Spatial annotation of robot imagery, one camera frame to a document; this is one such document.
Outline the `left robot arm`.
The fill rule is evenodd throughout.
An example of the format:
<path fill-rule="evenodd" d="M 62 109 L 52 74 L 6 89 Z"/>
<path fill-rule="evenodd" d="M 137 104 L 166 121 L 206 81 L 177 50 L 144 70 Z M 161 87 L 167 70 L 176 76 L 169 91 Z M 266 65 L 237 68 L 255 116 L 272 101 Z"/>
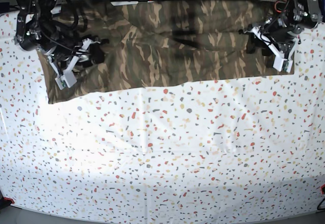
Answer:
<path fill-rule="evenodd" d="M 285 59 L 290 59 L 298 35 L 324 21 L 324 0 L 277 0 L 273 10 L 274 14 L 264 22 L 251 24 L 240 31 L 249 35 L 248 54 L 261 49 L 264 56 L 279 52 Z"/>

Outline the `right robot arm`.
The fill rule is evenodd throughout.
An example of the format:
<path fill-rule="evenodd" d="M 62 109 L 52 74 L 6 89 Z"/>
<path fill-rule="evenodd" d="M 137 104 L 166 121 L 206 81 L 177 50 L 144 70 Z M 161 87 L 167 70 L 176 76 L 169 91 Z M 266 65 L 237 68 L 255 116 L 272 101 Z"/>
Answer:
<path fill-rule="evenodd" d="M 37 50 L 58 78 L 104 62 L 101 39 L 86 34 L 90 19 L 72 0 L 16 0 L 15 44 Z"/>

